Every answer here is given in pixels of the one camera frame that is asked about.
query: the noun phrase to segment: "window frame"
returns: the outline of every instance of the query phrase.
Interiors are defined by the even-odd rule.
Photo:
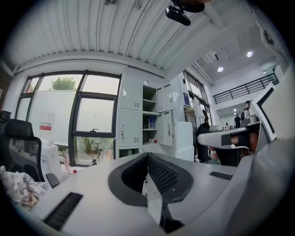
[[[104,76],[104,77],[112,77],[119,79],[117,95],[113,94],[102,94],[102,93],[95,93],[95,92],[83,92],[83,87],[86,83],[88,75],[97,75],[97,76]],[[92,72],[92,71],[85,71],[83,74],[81,81],[77,87],[77,91],[74,97],[73,106],[70,115],[70,122],[69,122],[69,158],[70,158],[70,165],[74,166],[88,166],[83,164],[76,163],[75,159],[75,137],[97,137],[97,138],[115,138],[116,137],[116,122],[117,122],[117,108],[118,108],[118,94],[121,85],[121,77],[122,75],[114,75],[109,73],[103,72]],[[82,98],[88,99],[101,99],[101,100],[113,100],[113,117],[112,117],[112,131],[111,133],[103,133],[103,132],[87,132],[87,131],[76,131],[77,127],[77,120],[79,115],[79,107],[81,104]],[[113,141],[113,155],[114,159],[116,159],[116,140]]]
[[[207,99],[207,94],[205,92],[205,88],[204,85],[202,83],[200,83],[195,77],[193,77],[190,73],[188,73],[187,71],[183,71],[184,77],[186,79],[186,81],[188,81],[190,83],[190,79],[189,77],[191,77],[194,82],[196,83],[197,88],[200,90],[201,94],[203,95],[202,91],[205,93],[205,98],[201,98],[198,95],[194,94],[194,92],[191,90],[191,92],[194,94],[194,97],[197,98],[201,103],[206,104],[207,106],[209,106],[208,103],[208,99]]]
[[[16,113],[15,113],[15,119],[17,119],[21,99],[30,98],[29,106],[28,106],[28,110],[27,110],[27,115],[26,115],[26,121],[29,121],[31,108],[32,108],[32,104],[34,101],[34,96],[36,94],[36,91],[38,91],[44,77],[55,76],[55,75],[69,75],[69,74],[78,74],[78,75],[82,76],[80,83],[77,87],[75,96],[74,96],[74,100],[73,100],[72,108],[71,108],[70,120],[69,120],[68,150],[69,150],[70,165],[71,166],[75,166],[75,165],[76,166],[88,166],[88,165],[76,164],[75,147],[74,147],[75,136],[98,137],[98,138],[99,137],[101,137],[101,138],[115,138],[116,137],[118,94],[119,94],[119,90],[120,90],[120,86],[121,86],[122,74],[115,75],[115,74],[111,74],[111,73],[85,70],[85,71],[56,71],[56,72],[49,72],[49,73],[41,73],[41,74],[35,75],[35,76],[29,76],[27,78],[26,82],[24,83],[22,92],[21,92],[20,97],[18,99],[18,104],[17,104],[17,108],[16,108]],[[84,87],[84,84],[87,80],[88,75],[112,77],[112,78],[119,79],[117,94],[113,95],[113,94],[102,94],[102,93],[95,93],[95,92],[83,92],[82,90],[83,90],[83,87]],[[28,83],[33,78],[39,78],[38,82],[34,88],[34,91],[32,93],[25,93],[25,89],[26,89]],[[78,117],[79,106],[80,106],[82,98],[113,100],[114,101],[113,113],[112,113],[112,131],[111,131],[111,133],[76,131],[77,117]],[[116,159],[116,139],[113,141],[113,155],[114,155],[114,159]]]

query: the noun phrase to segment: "railing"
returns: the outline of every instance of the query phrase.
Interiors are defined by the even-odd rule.
[[[270,82],[272,82],[274,85],[279,83],[274,73],[268,76],[264,76],[260,79],[253,80],[252,82],[246,83],[244,85],[232,88],[223,93],[216,94],[213,96],[213,98],[215,100],[215,103],[218,104],[265,89]]]

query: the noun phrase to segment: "tree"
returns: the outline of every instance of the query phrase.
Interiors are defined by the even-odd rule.
[[[69,78],[65,76],[60,78],[60,76],[58,76],[56,80],[51,81],[51,84],[52,88],[50,88],[50,90],[75,90],[76,81],[73,77]]]

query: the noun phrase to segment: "plastic bottle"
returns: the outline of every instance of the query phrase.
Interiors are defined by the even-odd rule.
[[[152,117],[150,117],[147,121],[147,124],[148,124],[148,128],[151,129],[152,128]]]
[[[155,122],[154,122],[154,118],[153,117],[151,117],[150,118],[151,119],[151,128],[150,129],[152,129],[152,130],[154,130],[155,129]]]

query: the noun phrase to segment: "person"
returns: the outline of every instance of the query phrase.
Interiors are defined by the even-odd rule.
[[[241,126],[241,118],[239,117],[239,114],[236,113],[236,117],[235,117],[235,127],[238,129]]]
[[[244,108],[244,111],[249,109],[250,109],[250,101],[246,101],[246,106]]]
[[[249,109],[250,109],[250,101],[246,101],[246,106],[244,108],[244,111],[249,110]],[[245,118],[245,114],[244,114],[244,112],[242,112],[241,113],[241,120],[244,120],[244,118]]]

